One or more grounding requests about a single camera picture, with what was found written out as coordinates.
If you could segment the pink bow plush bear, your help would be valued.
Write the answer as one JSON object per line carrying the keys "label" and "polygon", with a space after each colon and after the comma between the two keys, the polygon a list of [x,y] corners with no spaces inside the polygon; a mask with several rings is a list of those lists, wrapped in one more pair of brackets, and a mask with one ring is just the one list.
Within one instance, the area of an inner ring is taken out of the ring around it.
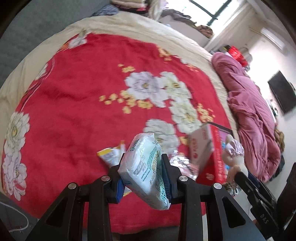
{"label": "pink bow plush bear", "polygon": [[235,175],[239,172],[248,176],[248,169],[244,162],[244,148],[239,141],[231,135],[227,135],[225,139],[225,148],[222,151],[223,162],[230,167],[226,181],[234,183]]}

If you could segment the white green tissue pack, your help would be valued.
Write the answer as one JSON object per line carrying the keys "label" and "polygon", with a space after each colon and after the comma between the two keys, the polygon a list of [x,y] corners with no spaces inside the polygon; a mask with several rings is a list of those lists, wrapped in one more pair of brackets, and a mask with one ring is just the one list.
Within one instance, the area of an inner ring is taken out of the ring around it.
{"label": "white green tissue pack", "polygon": [[126,187],[153,209],[168,210],[162,149],[153,133],[139,133],[123,155],[118,173]]}

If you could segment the yellow white snack packet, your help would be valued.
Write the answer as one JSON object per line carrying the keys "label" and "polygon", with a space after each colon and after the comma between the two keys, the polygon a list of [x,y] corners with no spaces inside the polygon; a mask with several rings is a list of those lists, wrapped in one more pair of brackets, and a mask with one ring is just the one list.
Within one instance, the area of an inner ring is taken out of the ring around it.
{"label": "yellow white snack packet", "polygon": [[120,163],[121,157],[126,151],[125,141],[121,140],[119,145],[112,148],[105,148],[97,152],[97,156],[104,161],[104,163],[111,168]]}

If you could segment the clear bag pink item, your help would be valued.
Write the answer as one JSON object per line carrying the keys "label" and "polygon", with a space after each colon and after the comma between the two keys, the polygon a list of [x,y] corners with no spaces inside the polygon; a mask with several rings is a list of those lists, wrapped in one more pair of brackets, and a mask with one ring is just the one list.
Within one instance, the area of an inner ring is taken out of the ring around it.
{"label": "clear bag pink item", "polygon": [[199,167],[193,164],[184,154],[175,151],[170,157],[170,164],[179,168],[182,175],[196,180]]}

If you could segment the red white cardboard box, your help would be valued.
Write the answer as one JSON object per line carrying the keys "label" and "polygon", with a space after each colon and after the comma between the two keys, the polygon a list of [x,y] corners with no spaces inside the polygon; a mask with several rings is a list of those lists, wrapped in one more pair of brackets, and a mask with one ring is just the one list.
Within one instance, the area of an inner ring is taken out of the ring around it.
{"label": "red white cardboard box", "polygon": [[217,126],[205,123],[190,133],[189,154],[191,164],[198,170],[197,183],[211,186],[226,182],[220,131]]}

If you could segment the brown clothes heap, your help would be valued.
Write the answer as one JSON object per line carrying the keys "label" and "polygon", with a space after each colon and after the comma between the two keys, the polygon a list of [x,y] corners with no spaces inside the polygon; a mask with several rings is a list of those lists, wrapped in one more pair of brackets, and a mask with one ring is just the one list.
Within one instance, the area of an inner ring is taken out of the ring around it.
{"label": "brown clothes heap", "polygon": [[274,130],[274,137],[280,152],[283,153],[285,150],[285,134],[276,128]]}

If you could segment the pink quilted duvet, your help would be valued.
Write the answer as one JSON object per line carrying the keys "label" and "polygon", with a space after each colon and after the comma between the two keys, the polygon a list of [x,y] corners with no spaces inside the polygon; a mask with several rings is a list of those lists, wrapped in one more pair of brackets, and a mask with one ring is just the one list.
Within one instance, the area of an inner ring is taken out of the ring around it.
{"label": "pink quilted duvet", "polygon": [[237,133],[249,172],[263,183],[275,174],[281,153],[274,136],[275,123],[266,100],[234,58],[217,52],[212,65],[228,91],[228,106],[237,120]]}

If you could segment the red floral blanket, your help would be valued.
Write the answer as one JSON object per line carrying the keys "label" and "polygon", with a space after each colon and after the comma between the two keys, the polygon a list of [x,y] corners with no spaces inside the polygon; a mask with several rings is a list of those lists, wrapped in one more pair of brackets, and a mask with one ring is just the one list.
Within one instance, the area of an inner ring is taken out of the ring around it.
{"label": "red floral blanket", "polygon": [[107,173],[98,151],[147,132],[165,153],[186,155],[187,134],[207,121],[230,125],[200,64],[128,37],[74,37],[1,122],[1,187],[39,218],[68,183]]}

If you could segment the red basket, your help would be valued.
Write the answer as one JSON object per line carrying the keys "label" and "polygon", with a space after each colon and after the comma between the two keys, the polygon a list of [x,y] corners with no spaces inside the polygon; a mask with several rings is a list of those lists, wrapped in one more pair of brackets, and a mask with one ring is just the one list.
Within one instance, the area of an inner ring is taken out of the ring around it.
{"label": "red basket", "polygon": [[242,67],[246,67],[248,62],[246,61],[245,57],[242,53],[235,47],[231,46],[227,51],[237,62],[239,62]]}

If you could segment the clothes on window sill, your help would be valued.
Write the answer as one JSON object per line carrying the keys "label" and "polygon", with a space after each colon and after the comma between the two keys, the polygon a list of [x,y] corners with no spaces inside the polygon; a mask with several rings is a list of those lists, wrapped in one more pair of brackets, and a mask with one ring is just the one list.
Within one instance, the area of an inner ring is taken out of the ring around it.
{"label": "clothes on window sill", "polygon": [[180,11],[177,11],[174,9],[165,9],[162,11],[161,18],[164,18],[166,16],[171,16],[173,20],[185,23],[186,25],[196,29],[202,35],[204,35],[209,39],[212,38],[214,35],[213,30],[209,26],[205,26],[205,25],[196,26],[196,22],[192,21],[189,15],[185,15]]}

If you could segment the beige bed sheet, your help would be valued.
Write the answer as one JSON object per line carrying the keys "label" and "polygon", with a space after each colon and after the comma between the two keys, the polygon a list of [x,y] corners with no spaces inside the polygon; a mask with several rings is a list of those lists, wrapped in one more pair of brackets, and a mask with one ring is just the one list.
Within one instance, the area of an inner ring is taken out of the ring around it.
{"label": "beige bed sheet", "polygon": [[1,146],[4,145],[10,117],[30,84],[60,47],[82,30],[153,43],[201,69],[210,78],[230,128],[234,136],[238,137],[236,120],[226,100],[227,90],[212,66],[212,55],[176,30],[140,15],[121,12],[114,16],[84,18],[60,32],[54,31],[53,35],[47,37],[21,59],[1,87]]}

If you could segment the folded clothes pile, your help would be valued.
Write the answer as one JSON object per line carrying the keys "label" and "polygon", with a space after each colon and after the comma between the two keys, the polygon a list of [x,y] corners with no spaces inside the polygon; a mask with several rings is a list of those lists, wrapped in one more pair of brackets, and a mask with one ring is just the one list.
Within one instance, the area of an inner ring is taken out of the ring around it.
{"label": "folded clothes pile", "polygon": [[111,1],[108,5],[97,10],[91,16],[112,16],[119,13],[119,11],[126,11],[139,15],[145,15],[149,10],[149,1]]}

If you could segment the grey quilted headboard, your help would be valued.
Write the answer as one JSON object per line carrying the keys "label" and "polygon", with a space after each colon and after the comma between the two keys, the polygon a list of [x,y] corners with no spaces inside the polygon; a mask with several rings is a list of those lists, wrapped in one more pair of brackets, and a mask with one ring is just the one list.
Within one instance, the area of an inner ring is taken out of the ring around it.
{"label": "grey quilted headboard", "polygon": [[41,42],[110,1],[1,1],[1,83]]}

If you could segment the black wall television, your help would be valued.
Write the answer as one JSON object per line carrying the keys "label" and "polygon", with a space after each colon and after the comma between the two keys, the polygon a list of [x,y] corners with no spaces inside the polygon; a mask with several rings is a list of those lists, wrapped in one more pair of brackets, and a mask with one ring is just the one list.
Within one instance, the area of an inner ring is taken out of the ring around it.
{"label": "black wall television", "polygon": [[290,82],[278,71],[268,81],[268,85],[283,114],[290,112],[295,107],[295,89]]}

